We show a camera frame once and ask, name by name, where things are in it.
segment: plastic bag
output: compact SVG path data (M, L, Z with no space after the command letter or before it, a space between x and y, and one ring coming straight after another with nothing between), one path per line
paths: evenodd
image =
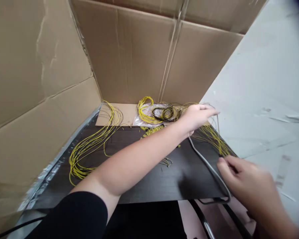
M147 104L143 105L143 110L142 111L145 115L153 117L152 109L154 109L155 107L165 108L166 106L167 106L167 104L153 104L153 105L150 105L150 103L147 103ZM141 120L140 117L138 116L138 114L136 114L136 116L134 117L133 126L143 126L143 127L148 127L148 128L155 128L155 127L157 127L157 126L159 126L163 123L164 122L158 123L158 124L149 124L149 123L146 123L143 120Z

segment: cardboard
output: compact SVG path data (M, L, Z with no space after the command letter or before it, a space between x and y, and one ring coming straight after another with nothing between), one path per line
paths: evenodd
M91 77L65 1L49 2L47 12L43 1L6 4L0 1L0 127Z
M242 35L183 22L160 101L200 102Z
M103 99L199 102L243 35L90 0L73 10Z
M116 107L123 114L123 120L121 125L133 126L134 117L136 116L136 104L118 104L111 103L113 107ZM102 104L99 116L96 120L96 126L105 126L109 122L109 115L111 111L106 104Z
M101 4L72 1L103 99L158 101L173 21Z
M183 0L95 0L176 18ZM245 34L266 0L189 0L185 20Z
M68 1L0 0L0 233L100 104Z

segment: dark brown surface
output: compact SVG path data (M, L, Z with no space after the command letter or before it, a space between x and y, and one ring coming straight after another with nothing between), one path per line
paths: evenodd
M93 121L94 123L91 122L89 126L86 126L62 155L60 160L63 160L64 163L61 164L44 192L38 197L34 209L55 207L73 188L69 182L69 154L78 141L99 130L99 126L94 126L95 119ZM139 140L143 134L144 131L139 127L119 129L109 139L106 145L106 153L113 155ZM195 139L193 139L193 142L197 150L218 171L216 167L218 154L211 145ZM173 161L169 168L162 164L156 165L139 183L121 196L119 203L204 199L224 196L224 190L219 188L205 164L192 149L188 139L181 143L180 148L174 149L168 155L168 158ZM108 157L104 155L102 147L100 150L88 155L82 165L96 167L106 159Z

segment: white wall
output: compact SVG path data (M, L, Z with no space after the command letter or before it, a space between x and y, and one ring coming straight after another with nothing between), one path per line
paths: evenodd
M299 6L294 1L268 1L202 102L221 112L221 135L240 157L267 168L274 178L282 156L291 159L281 197L299 225Z

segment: person's right hand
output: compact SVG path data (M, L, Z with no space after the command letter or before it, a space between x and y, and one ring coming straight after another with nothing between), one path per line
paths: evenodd
M234 196L272 238L299 238L269 172L233 156L219 158L217 167Z
M232 193L253 216L281 204L271 174L254 163L227 156L219 159L217 167Z

